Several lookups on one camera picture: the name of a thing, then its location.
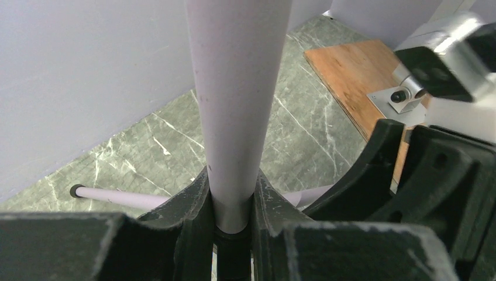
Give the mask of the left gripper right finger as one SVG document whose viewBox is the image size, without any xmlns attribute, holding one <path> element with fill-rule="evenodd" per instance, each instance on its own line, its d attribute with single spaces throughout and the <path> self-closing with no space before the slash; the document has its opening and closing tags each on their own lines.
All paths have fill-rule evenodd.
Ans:
<svg viewBox="0 0 496 281">
<path fill-rule="evenodd" d="M 420 225 L 315 221 L 260 172 L 253 195 L 256 280 L 457 280 L 435 233 Z"/>
</svg>

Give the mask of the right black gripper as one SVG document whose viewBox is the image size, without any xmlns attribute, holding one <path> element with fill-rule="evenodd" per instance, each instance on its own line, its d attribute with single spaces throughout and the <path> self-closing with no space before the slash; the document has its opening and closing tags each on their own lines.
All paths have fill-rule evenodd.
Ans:
<svg viewBox="0 0 496 281">
<path fill-rule="evenodd" d="M 392 198 L 403 131 L 404 124 L 379 119 L 348 172 L 303 213 L 316 221 L 369 217 L 429 227 L 461 280 L 494 280 L 495 144 L 438 126 L 415 128 Z"/>
</svg>

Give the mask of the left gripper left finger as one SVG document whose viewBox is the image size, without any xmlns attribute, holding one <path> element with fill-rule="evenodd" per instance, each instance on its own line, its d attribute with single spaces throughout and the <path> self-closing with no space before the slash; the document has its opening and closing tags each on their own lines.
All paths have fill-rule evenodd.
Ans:
<svg viewBox="0 0 496 281">
<path fill-rule="evenodd" d="M 124 213 L 2 213 L 2 280 L 209 280 L 206 170 L 159 207 Z"/>
</svg>

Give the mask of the lilac music stand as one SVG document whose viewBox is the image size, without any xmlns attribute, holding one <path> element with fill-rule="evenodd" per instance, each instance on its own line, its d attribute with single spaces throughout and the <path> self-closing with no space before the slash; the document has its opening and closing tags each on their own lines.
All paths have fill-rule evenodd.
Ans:
<svg viewBox="0 0 496 281">
<path fill-rule="evenodd" d="M 253 195 L 291 1 L 186 1 L 218 278 L 249 280 Z"/>
</svg>

